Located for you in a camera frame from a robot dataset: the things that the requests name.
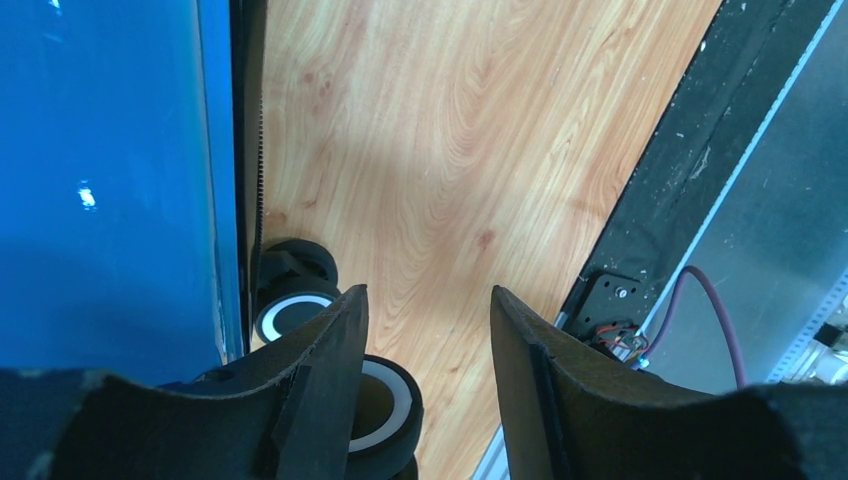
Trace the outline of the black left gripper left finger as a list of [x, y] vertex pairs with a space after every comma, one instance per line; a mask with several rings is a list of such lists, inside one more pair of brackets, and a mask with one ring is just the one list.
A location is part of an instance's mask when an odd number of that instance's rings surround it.
[[1, 373], [5, 479], [340, 479], [360, 384], [367, 289], [198, 381], [100, 369]]

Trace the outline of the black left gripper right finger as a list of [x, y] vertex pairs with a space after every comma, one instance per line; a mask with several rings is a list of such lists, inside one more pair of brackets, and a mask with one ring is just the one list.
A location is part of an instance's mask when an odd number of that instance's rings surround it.
[[491, 292], [498, 404], [514, 479], [843, 479], [847, 390], [722, 395], [631, 370]]

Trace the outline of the blue fish-print suitcase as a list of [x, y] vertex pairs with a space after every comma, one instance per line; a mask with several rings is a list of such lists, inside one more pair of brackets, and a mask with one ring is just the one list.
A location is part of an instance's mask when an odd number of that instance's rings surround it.
[[[264, 1], [1, 5], [1, 373], [198, 381], [346, 291], [264, 240]], [[417, 383], [365, 353], [340, 479], [414, 479]]]

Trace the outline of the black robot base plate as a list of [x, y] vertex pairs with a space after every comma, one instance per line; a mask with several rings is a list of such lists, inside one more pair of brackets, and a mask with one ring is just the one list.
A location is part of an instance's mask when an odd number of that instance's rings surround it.
[[840, 7], [720, 4], [562, 306], [566, 333], [654, 314]]

